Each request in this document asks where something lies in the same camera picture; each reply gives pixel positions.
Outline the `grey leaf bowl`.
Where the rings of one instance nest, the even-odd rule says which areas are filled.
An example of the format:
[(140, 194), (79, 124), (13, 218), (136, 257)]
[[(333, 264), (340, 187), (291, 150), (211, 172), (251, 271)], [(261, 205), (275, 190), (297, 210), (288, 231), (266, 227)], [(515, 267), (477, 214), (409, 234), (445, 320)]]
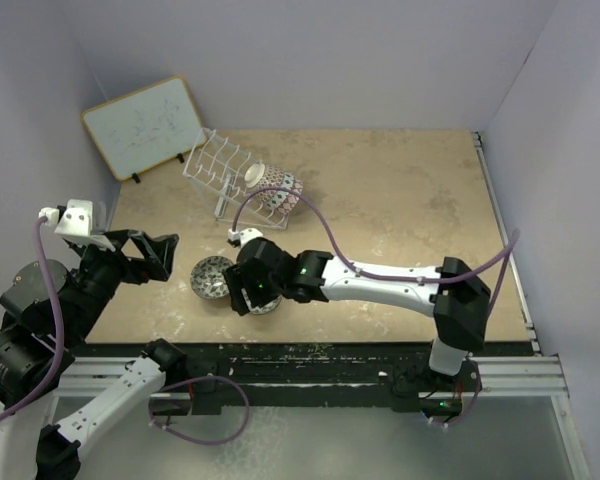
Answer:
[(278, 296), (274, 298), (272, 301), (262, 305), (255, 306), (250, 301), (247, 302), (249, 313), (252, 315), (266, 315), (273, 312), (281, 303), (282, 297)]
[(190, 285), (192, 291), (205, 300), (217, 300), (229, 295), (224, 272), (233, 262), (224, 256), (208, 256), (192, 269)]

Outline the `red patterned bowl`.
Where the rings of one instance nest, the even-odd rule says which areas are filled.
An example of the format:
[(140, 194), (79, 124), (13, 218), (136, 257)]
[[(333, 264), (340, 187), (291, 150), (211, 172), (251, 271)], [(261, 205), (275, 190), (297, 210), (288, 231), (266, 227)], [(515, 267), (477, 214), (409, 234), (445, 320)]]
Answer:
[(277, 211), (283, 216), (289, 215), (294, 207), (298, 204), (298, 194), (301, 194), (302, 191), (303, 183), (299, 180), (295, 180), (286, 191), (282, 192), (283, 199), (278, 206)]

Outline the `brown patterned bowl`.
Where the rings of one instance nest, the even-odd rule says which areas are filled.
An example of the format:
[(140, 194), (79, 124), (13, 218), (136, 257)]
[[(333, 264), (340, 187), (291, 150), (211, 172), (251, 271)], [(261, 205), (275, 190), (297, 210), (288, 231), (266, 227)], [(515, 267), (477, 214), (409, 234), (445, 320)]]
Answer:
[(278, 186), (285, 179), (285, 175), (286, 173), (276, 166), (264, 163), (253, 164), (244, 174), (246, 190), (255, 192), (267, 187)]

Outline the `white wire dish rack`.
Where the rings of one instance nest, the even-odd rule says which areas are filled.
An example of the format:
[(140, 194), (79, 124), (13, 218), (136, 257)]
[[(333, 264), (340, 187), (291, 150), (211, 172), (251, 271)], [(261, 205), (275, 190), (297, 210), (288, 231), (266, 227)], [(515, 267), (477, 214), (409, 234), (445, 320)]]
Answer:
[(284, 230), (287, 214), (261, 198), (248, 197), (252, 191), (247, 185), (248, 170), (270, 165), (217, 131), (204, 128), (189, 152), (183, 176), (215, 219), (231, 223), (238, 217), (242, 228)]

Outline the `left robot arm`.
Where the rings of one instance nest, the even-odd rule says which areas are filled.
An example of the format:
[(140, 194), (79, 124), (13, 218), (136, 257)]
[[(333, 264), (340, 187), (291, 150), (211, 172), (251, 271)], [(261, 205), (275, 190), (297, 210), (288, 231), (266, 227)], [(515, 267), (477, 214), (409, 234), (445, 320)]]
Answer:
[(0, 479), (74, 478), (88, 447), (116, 416), (185, 382), (185, 354), (155, 340), (90, 404), (58, 423), (45, 420), (60, 377), (75, 360), (73, 349), (84, 344), (118, 287), (165, 282), (173, 270), (176, 234), (118, 230), (101, 237), (107, 246), (68, 241), (80, 258), (73, 270), (39, 247), (37, 260), (0, 298)]

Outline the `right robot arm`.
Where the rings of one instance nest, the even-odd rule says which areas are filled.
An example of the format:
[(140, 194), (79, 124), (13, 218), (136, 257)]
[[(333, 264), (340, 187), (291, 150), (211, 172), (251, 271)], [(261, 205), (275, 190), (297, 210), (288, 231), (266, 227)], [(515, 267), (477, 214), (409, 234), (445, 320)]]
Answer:
[(465, 358), (484, 347), (491, 290), (455, 257), (440, 266), (383, 266), (346, 262), (318, 250), (293, 256), (257, 237), (241, 244), (223, 277), (231, 307), (241, 316), (282, 297), (299, 304), (361, 301), (431, 318), (436, 337), (424, 376), (436, 391), (456, 384)]

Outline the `yellow framed whiteboard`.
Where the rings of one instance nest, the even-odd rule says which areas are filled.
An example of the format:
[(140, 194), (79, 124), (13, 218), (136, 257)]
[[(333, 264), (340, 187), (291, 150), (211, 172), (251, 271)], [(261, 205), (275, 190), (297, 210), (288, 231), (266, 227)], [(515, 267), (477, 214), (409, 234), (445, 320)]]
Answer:
[(186, 81), (172, 76), (92, 107), (82, 123), (114, 178), (126, 181), (205, 143)]

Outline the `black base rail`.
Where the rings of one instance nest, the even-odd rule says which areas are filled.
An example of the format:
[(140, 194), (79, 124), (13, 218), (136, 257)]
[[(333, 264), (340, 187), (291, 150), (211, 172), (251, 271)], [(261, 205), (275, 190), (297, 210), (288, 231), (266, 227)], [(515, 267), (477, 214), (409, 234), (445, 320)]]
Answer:
[(179, 343), (186, 364), (167, 376), (178, 386), (150, 404), (161, 415), (218, 415), (229, 406), (388, 408), (455, 417), (464, 394), (482, 389), (478, 366), (452, 377), (430, 370), (423, 342)]

